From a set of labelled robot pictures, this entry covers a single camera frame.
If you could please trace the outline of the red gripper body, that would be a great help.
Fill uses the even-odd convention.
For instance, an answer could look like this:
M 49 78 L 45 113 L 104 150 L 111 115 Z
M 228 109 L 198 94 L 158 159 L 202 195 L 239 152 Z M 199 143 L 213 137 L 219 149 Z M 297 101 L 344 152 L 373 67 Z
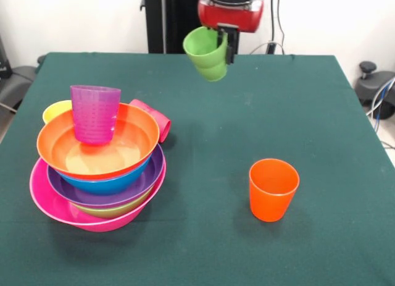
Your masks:
M 201 24 L 218 29 L 219 26 L 237 28 L 254 33 L 264 11 L 264 0 L 250 0 L 245 4 L 221 4 L 217 0 L 199 0 L 197 12 Z

